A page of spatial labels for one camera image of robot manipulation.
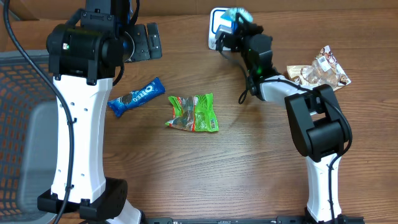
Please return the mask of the teal snack packet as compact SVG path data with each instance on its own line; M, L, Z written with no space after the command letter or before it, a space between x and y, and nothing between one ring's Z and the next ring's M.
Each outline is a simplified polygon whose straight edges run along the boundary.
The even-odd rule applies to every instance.
M221 18L231 22L231 28L237 28L238 24L243 24L244 22L252 23L253 17L252 15L242 7L233 7L227 9L222 15Z

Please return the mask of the blue oreo packet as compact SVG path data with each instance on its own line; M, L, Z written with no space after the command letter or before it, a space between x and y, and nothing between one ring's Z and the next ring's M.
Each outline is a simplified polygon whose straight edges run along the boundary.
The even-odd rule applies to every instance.
M141 90L133 90L124 96L108 101L108 106L120 118L124 112L137 108L155 97L165 93L165 87L156 77Z

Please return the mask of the green snack bag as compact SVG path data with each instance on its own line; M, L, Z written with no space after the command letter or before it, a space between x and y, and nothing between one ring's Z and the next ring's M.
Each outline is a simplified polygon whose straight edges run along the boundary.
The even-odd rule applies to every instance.
M173 119L166 126L191 132L217 132L218 120L213 110L213 94L189 97L168 97L173 108Z

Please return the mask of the beige cookie snack bag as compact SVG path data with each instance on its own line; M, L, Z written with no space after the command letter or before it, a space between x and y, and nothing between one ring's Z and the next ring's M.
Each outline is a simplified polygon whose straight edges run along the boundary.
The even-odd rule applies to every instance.
M324 46L311 65L287 66L289 79L305 86L330 85L334 91L351 83L329 45Z

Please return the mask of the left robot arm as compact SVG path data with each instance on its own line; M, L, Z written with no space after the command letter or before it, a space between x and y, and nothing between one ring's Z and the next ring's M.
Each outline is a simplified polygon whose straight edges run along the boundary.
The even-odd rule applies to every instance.
M133 56L136 20L129 1L87 1L47 37L58 103L57 166L51 187L37 199L39 210L58 217L78 212L96 223L144 222L127 200L127 182L103 169L107 102Z

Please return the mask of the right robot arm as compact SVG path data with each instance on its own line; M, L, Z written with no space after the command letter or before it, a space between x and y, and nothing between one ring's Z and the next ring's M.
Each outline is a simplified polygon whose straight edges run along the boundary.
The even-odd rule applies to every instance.
M272 37L249 22L220 25L215 33L215 49L239 52L246 89L262 101L282 105L287 112L292 140L306 159L308 202L305 223L347 223L338 201L338 168L351 147L352 130L330 85L303 86L286 79L272 63Z

